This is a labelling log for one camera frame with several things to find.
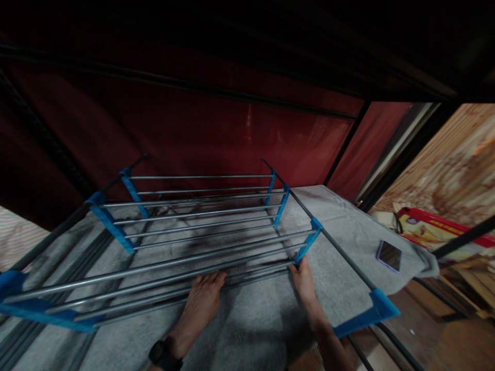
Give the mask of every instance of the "blue plastic joint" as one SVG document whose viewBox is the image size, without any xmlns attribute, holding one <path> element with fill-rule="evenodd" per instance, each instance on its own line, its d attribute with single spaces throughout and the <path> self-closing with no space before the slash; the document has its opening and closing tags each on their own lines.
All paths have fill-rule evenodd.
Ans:
<svg viewBox="0 0 495 371">
<path fill-rule="evenodd" d="M 401 314 L 382 290 L 374 289 L 370 293 L 370 297 L 373 302 L 372 308 L 334 328 L 338 338 Z"/>
<path fill-rule="evenodd" d="M 128 167 L 126 167 L 124 170 L 122 170 L 120 172 L 120 174 L 122 174 L 122 181 L 124 182 L 124 185 L 127 188 L 127 190 L 129 191 L 133 200 L 135 202 L 142 202 L 142 199 L 138 195 L 138 190 L 137 190 L 136 186 L 134 185 L 134 182 L 131 179 L 129 179 L 131 177 L 132 173 L 133 173 L 133 171 L 131 169 L 129 169 Z M 139 205 L 138 208 L 139 208 L 139 211 L 141 211 L 141 215 L 143 216 L 143 218 L 149 218 L 150 217 L 150 213 L 148 212 L 146 207 Z"/>
<path fill-rule="evenodd" d="M 306 253 L 309 251 L 311 245 L 316 241 L 316 239 L 320 235 L 320 231 L 323 228 L 323 226 L 318 219 L 313 218 L 311 219 L 311 228 L 312 230 L 315 230 L 316 233 L 310 234 L 308 235 L 308 237 L 306 237 L 306 240 L 304 242 L 307 244 L 307 246 L 300 249 L 294 257 L 296 264 L 299 264 L 303 259 L 303 257 L 306 255 Z"/>
<path fill-rule="evenodd" d="M 127 250 L 130 254 L 135 254 L 134 243 L 130 239 L 125 238 L 124 229 L 121 226 L 116 226 L 115 219 L 112 214 L 107 209 L 100 208 L 100 205 L 103 204 L 106 200 L 106 197 L 101 192 L 94 193 L 86 202 L 90 202 L 93 205 L 90 207 L 90 210 L 100 219 L 105 228 L 113 234 L 115 239 L 120 242 L 120 244 Z"/>
<path fill-rule="evenodd" d="M 273 227 L 278 228 L 278 225 L 280 224 L 280 218 L 282 217 L 282 213 L 284 212 L 285 204 L 287 203 L 287 200 L 289 199 L 289 190 L 290 187 L 287 184 L 284 184 L 284 196 L 282 197 L 282 202 L 281 205 L 278 208 L 277 211 L 277 218 L 273 222 Z"/>
<path fill-rule="evenodd" d="M 66 310 L 54 314 L 45 314 L 45 311 L 55 304 L 46 300 L 28 299 L 11 304 L 3 303 L 2 301 L 7 296 L 22 292 L 22 285 L 24 284 L 26 277 L 27 274 L 17 271 L 6 271 L 0 275 L 0 312 L 9 316 L 66 327 L 80 332 L 95 332 L 97 330 L 93 325 L 104 316 L 73 322 L 74 317 L 79 314 L 79 312 Z"/>
<path fill-rule="evenodd" d="M 275 169 L 272 169 L 272 178 L 270 180 L 270 186 L 268 187 L 268 193 L 273 191 L 273 186 L 275 185 Z M 270 203 L 270 195 L 268 195 L 267 200 L 265 202 L 265 205 L 268 205 Z"/>
</svg>

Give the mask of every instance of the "human hand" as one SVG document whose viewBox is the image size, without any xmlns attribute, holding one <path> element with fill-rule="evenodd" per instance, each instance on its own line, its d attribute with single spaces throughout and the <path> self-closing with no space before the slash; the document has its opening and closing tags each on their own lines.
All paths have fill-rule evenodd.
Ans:
<svg viewBox="0 0 495 371">
<path fill-rule="evenodd" d="M 289 269 L 292 273 L 294 286 L 297 290 L 301 301 L 305 306 L 318 301 L 316 299 L 315 284 L 313 283 L 313 275 L 309 267 L 308 257 L 305 256 L 299 263 L 299 270 L 295 265 L 290 265 Z"/>
<path fill-rule="evenodd" d="M 192 344 L 215 316 L 220 305 L 220 289 L 226 272 L 198 276 L 189 292 L 186 307 L 179 322 L 167 337 L 170 354 L 175 359 L 185 357 Z"/>
</svg>

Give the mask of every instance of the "wooden pallet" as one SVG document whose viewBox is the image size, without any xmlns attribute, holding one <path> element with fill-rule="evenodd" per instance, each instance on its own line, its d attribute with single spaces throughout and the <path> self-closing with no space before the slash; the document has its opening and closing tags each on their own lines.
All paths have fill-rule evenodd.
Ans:
<svg viewBox="0 0 495 371">
<path fill-rule="evenodd" d="M 481 318 L 495 317 L 493 257 L 475 256 L 442 269 L 440 279 L 464 299 Z"/>
</svg>

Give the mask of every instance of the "black watch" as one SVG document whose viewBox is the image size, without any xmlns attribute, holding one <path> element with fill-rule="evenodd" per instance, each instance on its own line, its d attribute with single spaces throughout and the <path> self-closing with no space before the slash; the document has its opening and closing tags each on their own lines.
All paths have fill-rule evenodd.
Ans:
<svg viewBox="0 0 495 371">
<path fill-rule="evenodd" d="M 166 342 L 157 341 L 150 350 L 148 358 L 155 366 L 163 371 L 179 371 L 182 368 L 182 360 L 175 359 L 169 352 Z"/>
</svg>

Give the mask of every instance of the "gray blanket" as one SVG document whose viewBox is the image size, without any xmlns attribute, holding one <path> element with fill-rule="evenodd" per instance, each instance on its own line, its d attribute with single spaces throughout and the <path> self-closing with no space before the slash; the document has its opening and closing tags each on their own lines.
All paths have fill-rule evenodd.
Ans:
<svg viewBox="0 0 495 371">
<path fill-rule="evenodd" d="M 324 186 L 302 187 L 294 189 L 307 208 L 320 220 L 326 230 L 344 248 L 348 255 L 368 275 L 372 282 L 390 295 L 417 275 L 435 276 L 438 266 L 434 257 L 426 250 L 413 246 L 410 242 L 378 224 L 349 202 L 343 200 Z M 276 203 L 279 198 L 272 198 Z M 239 203 L 237 207 L 247 206 Z M 163 213 L 189 212 L 197 209 L 171 210 Z M 138 217 L 137 209 L 121 209 L 117 217 Z M 243 217 L 266 215 L 265 211 L 250 212 Z M 239 218 L 238 215 L 221 215 L 201 219 L 176 219 L 154 222 L 150 230 L 182 227 L 186 225 L 213 223 Z M 242 227 L 267 224 L 257 221 L 242 224 Z M 126 227 L 127 233 L 140 230 L 142 224 Z M 60 267 L 50 276 L 46 284 L 53 283 L 67 268 L 71 261 L 92 241 L 103 226 L 91 213 L 78 225 L 59 238 L 36 262 L 35 273 L 27 286 L 33 285 L 41 276 L 46 275 L 53 261 L 63 254 L 69 254 Z M 224 230 L 239 229 L 240 225 L 216 227 L 210 230 L 192 230 L 182 233 L 147 237 L 144 244 L 171 239 L 192 237 L 199 234 L 215 233 Z M 309 218 L 299 205 L 289 198 L 279 227 L 280 234 L 294 233 L 310 229 Z M 258 241 L 276 237 L 273 229 L 254 230 L 242 234 L 231 234 L 204 241 L 192 241 L 140 251 L 133 266 L 149 264 L 161 260 L 187 256 L 225 246 Z M 304 238 L 288 241 L 287 245 L 302 242 Z M 376 258 L 381 240 L 390 242 L 402 252 L 401 273 L 396 274 Z M 178 266 L 170 269 L 151 271 L 146 274 L 130 276 L 124 279 L 121 287 L 186 272 L 197 267 L 206 267 L 214 263 L 233 258 L 252 255 L 280 248 L 275 244 L 235 254 L 234 257 L 221 257 Z M 331 323 L 337 326 L 355 317 L 371 307 L 369 289 L 342 259 L 331 243 L 320 235 L 308 253 L 309 264 L 313 271 L 316 291 Z M 127 258 L 125 250 L 114 241 L 88 276 L 118 270 Z M 230 269 L 234 274 L 246 269 L 262 266 L 268 262 L 286 259 L 279 254 L 248 265 Z M 166 288 L 117 298 L 113 304 L 130 299 L 144 297 L 171 289 L 184 287 L 182 282 Z M 87 286 L 75 290 L 69 300 L 102 292 L 106 285 Z M 81 308 L 81 311 L 92 307 Z M 138 370 L 148 364 L 147 352 L 153 343 L 166 334 L 177 321 L 182 306 L 157 310 L 152 313 L 117 322 L 102 327 L 82 365 L 83 370 Z M 2 328 L 2 337 L 17 322 L 10 319 Z M 70 365 L 86 335 L 55 326 L 47 326 L 35 340 L 28 352 L 19 361 L 18 370 L 54 370 Z M 298 303 L 292 282 L 287 276 L 258 282 L 238 289 L 224 291 L 221 294 L 220 309 L 201 334 L 184 360 L 184 370 L 201 369 L 285 369 L 286 365 L 306 351 L 314 342 L 304 310 Z"/>
</svg>

